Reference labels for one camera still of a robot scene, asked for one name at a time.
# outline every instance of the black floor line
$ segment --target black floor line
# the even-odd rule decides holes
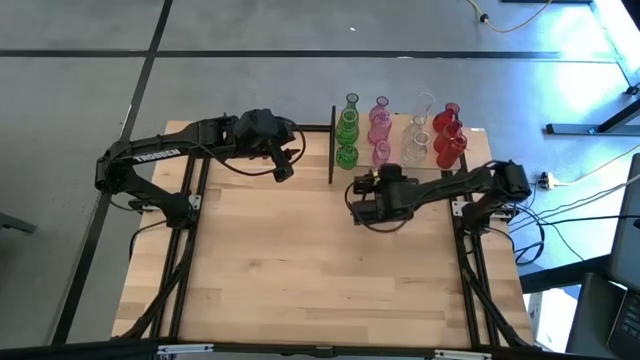
[[[162,6],[158,23],[156,25],[156,30],[153,34],[151,44],[149,45],[149,51],[155,51],[158,49],[158,46],[160,46],[162,33],[167,24],[172,4],[173,0],[164,1],[164,5]],[[140,71],[140,76],[133,92],[133,98],[129,105],[129,112],[127,113],[127,117],[120,134],[120,140],[126,141],[131,137],[133,126],[135,125],[136,118],[140,110],[140,104],[142,103],[142,97],[144,96],[147,82],[149,81],[153,62],[154,57],[147,56],[144,64],[142,65],[142,70]],[[91,270],[91,263],[98,247],[102,227],[104,226],[104,222],[107,218],[109,199],[110,195],[100,194],[98,196],[96,208],[94,209],[91,220],[87,225],[87,230],[85,231],[85,236],[83,238],[80,260],[74,271],[73,280],[71,281],[69,292],[65,298],[61,315],[53,334],[52,345],[65,344],[69,337],[69,332],[73,326],[73,319],[78,309],[78,305],[80,304],[84,285],[87,281],[87,277],[89,276],[89,271]]]
[[[407,51],[407,50],[158,50],[154,36],[149,50],[0,49],[2,57],[26,58],[364,58],[364,59],[500,59],[616,63],[614,53],[562,51]]]

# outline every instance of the red glass vase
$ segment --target red glass vase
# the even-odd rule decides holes
[[[456,160],[462,155],[464,149],[467,148],[467,137],[464,135],[457,135],[454,138],[449,139],[445,144],[442,152],[438,154],[436,158],[436,164],[441,169],[449,169]]]
[[[449,125],[453,120],[457,119],[457,115],[460,112],[460,106],[456,103],[447,103],[444,107],[444,111],[436,115],[433,119],[433,129],[440,133],[445,126]]]
[[[447,142],[457,135],[462,135],[462,121],[453,120],[438,134],[438,137],[436,137],[436,140],[433,142],[433,149],[440,153]]]

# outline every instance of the cable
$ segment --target cable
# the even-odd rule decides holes
[[[573,250],[573,248],[569,245],[569,243],[567,242],[567,240],[564,239],[564,236],[562,236],[562,234],[560,233],[560,230],[558,230],[558,227],[555,226],[554,224],[542,224],[542,225],[551,225],[553,226],[554,229],[556,229],[556,232],[558,233],[558,236],[560,236],[560,239],[562,239],[562,242],[567,246],[567,248],[575,255],[577,256],[580,260],[584,261],[584,259],[582,258],[582,256],[580,256],[580,254],[578,254],[575,250]]]
[[[540,180],[536,180],[535,183],[529,183],[529,185],[533,185],[533,197],[531,198],[531,203],[525,206],[525,208],[527,209],[531,209],[533,204],[536,202],[536,193],[538,192],[538,181]]]
[[[523,26],[527,25],[528,23],[530,23],[531,21],[533,21],[533,19],[535,19],[538,15],[540,15],[544,11],[544,9],[547,8],[547,6],[551,5],[553,0],[548,0],[547,3],[544,4],[544,6],[542,8],[540,8],[540,10],[538,10],[535,14],[533,14],[533,16],[531,16],[527,21],[521,23],[520,25],[514,26],[511,29],[507,29],[507,30],[498,29],[495,26],[493,26],[491,21],[489,21],[489,15],[486,14],[484,11],[482,11],[482,9],[480,9],[480,6],[478,6],[478,4],[476,4],[476,2],[474,0],[467,0],[467,2],[469,2],[469,4],[471,4],[471,6],[473,6],[473,8],[476,11],[476,13],[480,16],[480,22],[486,23],[491,28],[491,30],[493,30],[495,32],[506,34],[506,33],[510,33],[512,31],[518,30],[521,27],[523,27]]]
[[[113,199],[109,199],[109,203],[115,207],[117,207],[120,210],[124,210],[124,211],[136,211],[136,209],[132,209],[132,208],[128,208],[128,207],[124,207],[122,205],[116,204]]]
[[[511,235],[507,234],[506,232],[500,229],[492,228],[491,226],[486,226],[485,229],[497,234],[501,234],[502,236],[506,237],[507,240],[511,241],[511,250],[513,250],[514,253],[516,252],[516,243],[513,241],[513,238],[511,237]]]
[[[136,246],[136,237],[138,236],[138,234],[140,234],[141,232],[145,231],[145,230],[149,230],[154,226],[158,226],[161,224],[166,223],[167,220],[162,220],[162,221],[158,221],[157,223],[153,223],[151,225],[147,225],[147,226],[143,226],[140,229],[136,230],[133,235],[131,235],[131,241],[129,241],[129,261],[131,261],[131,258],[133,257],[133,248]]]
[[[304,132],[302,130],[300,130],[300,127],[298,127],[298,124],[293,122],[293,120],[289,120],[287,118],[280,117],[280,116],[276,116],[276,119],[282,120],[282,121],[284,121],[286,123],[289,123],[291,126],[294,127],[294,131],[299,133],[300,137],[302,138],[302,150],[300,150],[300,153],[298,154],[298,156],[291,161],[291,165],[293,165],[293,164],[297,163],[302,158],[302,155],[304,155],[305,150],[307,150],[307,139],[304,136]],[[195,145],[195,146],[197,146],[197,147],[199,147],[200,149],[202,149],[205,153],[207,153],[207,155],[209,155],[212,158],[216,159],[222,166],[224,166],[227,169],[229,169],[229,170],[231,170],[231,171],[233,171],[235,173],[238,173],[240,175],[262,176],[262,175],[271,174],[271,173],[275,172],[276,170],[278,170],[277,168],[273,168],[273,169],[269,169],[269,170],[265,170],[265,171],[260,171],[260,172],[257,172],[257,173],[246,172],[246,171],[240,170],[238,168],[235,168],[235,167],[227,164],[227,162],[225,160],[222,160],[222,159],[218,158],[218,156],[216,156],[211,150],[207,149],[204,145],[200,144],[199,142],[191,141],[191,140],[189,140],[188,142],[193,144],[193,145]]]
[[[576,183],[578,183],[578,182],[580,182],[580,181],[582,181],[582,180],[586,179],[587,177],[589,177],[589,176],[591,176],[591,175],[595,174],[597,171],[599,171],[599,170],[600,170],[600,169],[602,169],[603,167],[605,167],[605,166],[607,166],[607,165],[611,164],[612,162],[614,162],[614,161],[616,161],[616,160],[620,159],[621,157],[623,157],[623,156],[627,155],[628,153],[630,153],[630,152],[632,152],[633,150],[638,149],[638,148],[640,148],[640,145],[636,145],[636,146],[632,147],[632,148],[631,148],[631,149],[629,149],[628,151],[626,151],[626,152],[624,152],[624,153],[622,153],[622,154],[620,154],[620,155],[618,155],[618,156],[614,157],[613,159],[611,159],[611,160],[607,161],[606,163],[604,163],[604,164],[602,164],[602,165],[598,166],[597,168],[595,168],[595,169],[594,169],[594,170],[592,170],[591,172],[589,172],[589,173],[587,173],[587,174],[585,174],[585,175],[582,175],[581,177],[579,177],[579,178],[577,178],[577,179],[575,179],[575,180],[573,180],[573,181],[570,181],[570,182],[567,182],[567,183],[562,182],[562,181],[558,181],[558,182],[556,183],[556,185],[559,185],[559,186],[570,186],[570,185],[576,184]]]
[[[589,197],[587,197],[587,198],[584,198],[584,199],[580,199],[580,200],[574,201],[572,204],[569,204],[569,205],[561,205],[561,206],[557,207],[557,208],[556,208],[556,209],[554,209],[554,210],[545,210],[545,211],[543,211],[543,212],[539,213],[539,214],[538,214],[538,216],[542,215],[542,214],[543,214],[543,213],[545,213],[545,212],[551,212],[551,211],[559,210],[559,209],[560,209],[560,208],[562,208],[562,207],[567,207],[567,206],[569,206],[569,208],[568,208],[568,209],[565,209],[565,210],[562,210],[562,211],[556,211],[556,212],[554,212],[554,213],[552,213],[552,214],[549,214],[549,215],[545,215],[545,216],[540,217],[540,220],[544,220],[544,219],[546,219],[546,218],[550,218],[550,217],[552,217],[552,216],[560,215],[560,214],[565,213],[565,212],[567,212],[567,211],[571,211],[571,210],[574,210],[574,209],[580,208],[580,207],[585,206],[585,205],[587,205],[587,204],[590,204],[590,203],[592,203],[592,202],[594,202],[594,201],[600,200],[600,199],[602,199],[603,197],[608,196],[608,195],[612,194],[613,192],[615,192],[615,191],[617,191],[617,190],[619,190],[619,189],[621,189],[621,188],[624,188],[624,187],[626,187],[626,186],[629,186],[630,184],[632,184],[633,182],[637,181],[638,179],[640,179],[640,174],[638,174],[638,175],[636,175],[636,176],[632,177],[632,178],[631,178],[631,179],[629,179],[629,181],[627,181],[626,183],[623,183],[623,184],[617,185],[617,186],[615,186],[615,187],[613,187],[613,188],[611,188],[611,189],[608,189],[608,190],[603,190],[603,191],[601,191],[601,192],[599,192],[599,193],[597,193],[597,194],[595,194],[595,195],[589,196]],[[586,201],[586,202],[584,202],[584,203],[582,203],[582,204],[579,204],[579,205],[571,206],[571,205],[576,204],[576,203],[581,202],[581,201]],[[528,222],[528,223],[526,223],[526,224],[524,224],[524,225],[521,225],[521,226],[517,227],[516,229],[511,230],[511,233],[513,233],[513,232],[515,232],[515,231],[518,231],[518,230],[522,229],[523,227],[528,226],[528,225],[533,224],[533,223],[534,223],[534,221],[531,221],[531,222]]]
[[[562,224],[562,223],[566,223],[566,222],[603,220],[603,219],[640,219],[640,215],[593,216],[593,217],[586,217],[586,218],[564,219],[564,220],[559,220],[559,221],[554,221],[554,222],[548,222],[548,223],[545,223],[545,224],[542,224],[542,225],[543,226],[547,226],[547,225],[553,226],[553,225]]]
[[[517,266],[526,266],[529,264],[533,264],[536,260],[538,260],[540,258],[540,256],[542,256],[542,252],[544,251],[544,242],[546,239],[546,234],[544,232],[544,229],[542,228],[540,222],[538,221],[538,214],[535,213],[535,211],[531,210],[531,209],[525,209],[522,207],[519,207],[516,205],[516,208],[519,209],[522,212],[527,213],[528,215],[530,215],[531,217],[533,217],[535,219],[536,225],[538,225],[538,230],[540,231],[540,241],[537,241],[529,246],[526,246],[524,248],[521,249],[517,249],[514,250],[514,254],[517,254],[516,259],[515,259],[515,263]],[[535,247],[538,247],[538,251],[536,251],[536,254],[533,256],[533,258],[531,260],[527,260],[524,262],[519,262],[520,258],[522,258],[522,256],[524,256],[525,253],[527,253],[530,249],[533,249]]]

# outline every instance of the clear glass vase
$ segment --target clear glass vase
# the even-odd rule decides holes
[[[402,145],[413,141],[413,136],[424,130],[427,119],[421,116],[414,116],[411,122],[402,131]]]
[[[419,131],[413,135],[413,139],[402,146],[400,156],[402,165],[417,167],[427,157],[427,145],[431,137],[426,131]]]
[[[427,123],[429,117],[429,111],[433,104],[435,104],[436,98],[427,91],[421,91],[418,93],[416,101],[415,115],[413,116],[414,123],[420,123],[422,125]]]

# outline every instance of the green glass vase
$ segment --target green glass vase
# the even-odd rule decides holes
[[[359,134],[358,112],[353,109],[344,109],[336,126],[336,140],[340,145],[353,145],[358,140]]]
[[[347,106],[345,106],[344,110],[352,109],[352,110],[355,110],[355,112],[358,112],[358,109],[356,109],[356,103],[358,102],[358,100],[360,100],[360,97],[358,96],[358,94],[348,93]]]
[[[353,145],[345,145],[336,152],[338,166],[345,170],[351,170],[358,165],[358,149]]]

